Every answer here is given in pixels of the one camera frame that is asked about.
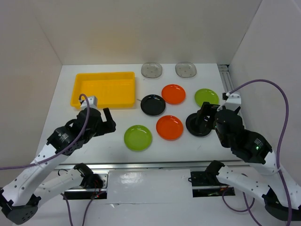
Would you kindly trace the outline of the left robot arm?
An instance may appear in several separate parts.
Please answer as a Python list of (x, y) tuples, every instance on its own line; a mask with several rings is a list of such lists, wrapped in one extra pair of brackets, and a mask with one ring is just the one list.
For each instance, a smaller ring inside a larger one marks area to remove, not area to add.
[(46, 182), (49, 174), (93, 137), (115, 132), (116, 123), (109, 108), (103, 109), (106, 120), (97, 109), (85, 108), (75, 119), (54, 130), (41, 152), (11, 183), (0, 190), (0, 208), (5, 217), (16, 225), (30, 220), (44, 203), (73, 187), (95, 188), (103, 180), (86, 164)]

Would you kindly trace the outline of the orange plate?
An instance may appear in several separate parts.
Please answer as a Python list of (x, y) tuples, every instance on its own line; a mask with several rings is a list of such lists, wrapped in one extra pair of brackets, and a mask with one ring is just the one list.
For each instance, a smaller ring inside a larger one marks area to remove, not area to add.
[(165, 140), (177, 140), (183, 133), (183, 124), (175, 116), (162, 116), (156, 123), (156, 131)]
[(171, 105), (181, 104), (186, 98), (184, 88), (177, 84), (166, 85), (161, 91), (162, 98)]

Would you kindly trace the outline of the black plate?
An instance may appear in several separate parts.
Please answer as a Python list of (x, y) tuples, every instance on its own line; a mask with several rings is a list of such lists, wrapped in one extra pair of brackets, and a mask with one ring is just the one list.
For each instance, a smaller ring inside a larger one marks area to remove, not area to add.
[(165, 111), (166, 103), (161, 96), (150, 94), (141, 100), (140, 107), (148, 116), (159, 116)]
[(207, 136), (211, 130), (206, 127), (206, 124), (209, 120), (208, 116), (204, 116), (203, 119), (198, 120), (198, 124), (196, 124), (197, 114), (192, 113), (186, 118), (186, 129), (188, 132), (196, 137), (205, 137)]

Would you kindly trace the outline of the green plate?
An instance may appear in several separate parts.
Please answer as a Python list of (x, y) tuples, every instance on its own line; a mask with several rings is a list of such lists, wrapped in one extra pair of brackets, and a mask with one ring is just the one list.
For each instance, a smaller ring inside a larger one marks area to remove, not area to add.
[(143, 125), (133, 125), (125, 131), (124, 143), (131, 151), (144, 151), (152, 143), (152, 133)]
[(211, 89), (199, 89), (194, 95), (196, 104), (201, 107), (204, 102), (209, 102), (213, 105), (219, 104), (218, 95)]

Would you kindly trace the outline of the clear plate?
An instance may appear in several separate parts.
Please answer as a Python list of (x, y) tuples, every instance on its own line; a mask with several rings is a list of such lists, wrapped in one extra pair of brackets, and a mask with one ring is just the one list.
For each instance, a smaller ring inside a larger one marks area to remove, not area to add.
[(175, 72), (179, 77), (192, 78), (197, 74), (197, 69), (193, 63), (179, 62), (175, 65)]
[(142, 76), (150, 79), (158, 78), (162, 75), (162, 65), (155, 62), (146, 62), (141, 67)]

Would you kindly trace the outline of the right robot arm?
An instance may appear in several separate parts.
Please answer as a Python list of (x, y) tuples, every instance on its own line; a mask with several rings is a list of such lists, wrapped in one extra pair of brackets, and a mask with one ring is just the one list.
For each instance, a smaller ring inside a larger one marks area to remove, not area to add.
[(251, 180), (233, 172), (220, 161), (212, 161), (206, 168), (205, 179), (215, 185), (228, 184), (257, 199), (266, 211), (282, 221), (300, 221), (301, 187), (287, 171), (277, 166), (276, 154), (259, 133), (246, 130), (236, 110), (204, 102), (196, 113), (197, 124), (205, 120), (205, 127), (215, 130), (221, 145), (254, 168), (265, 183)]

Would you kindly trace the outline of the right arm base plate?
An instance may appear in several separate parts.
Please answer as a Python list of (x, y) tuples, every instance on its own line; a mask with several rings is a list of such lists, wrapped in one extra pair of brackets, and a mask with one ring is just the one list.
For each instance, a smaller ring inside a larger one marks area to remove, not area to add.
[(188, 181), (192, 186), (192, 196), (197, 197), (218, 197), (235, 196), (234, 188), (220, 183), (216, 178), (205, 171), (191, 171)]

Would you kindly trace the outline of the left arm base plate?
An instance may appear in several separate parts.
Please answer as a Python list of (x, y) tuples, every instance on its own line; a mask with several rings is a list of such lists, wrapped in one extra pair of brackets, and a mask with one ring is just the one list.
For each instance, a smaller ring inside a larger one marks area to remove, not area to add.
[(95, 178), (87, 186), (73, 187), (64, 192), (68, 200), (90, 200), (94, 197), (96, 200), (107, 199), (107, 186), (109, 173), (107, 171), (95, 171)]

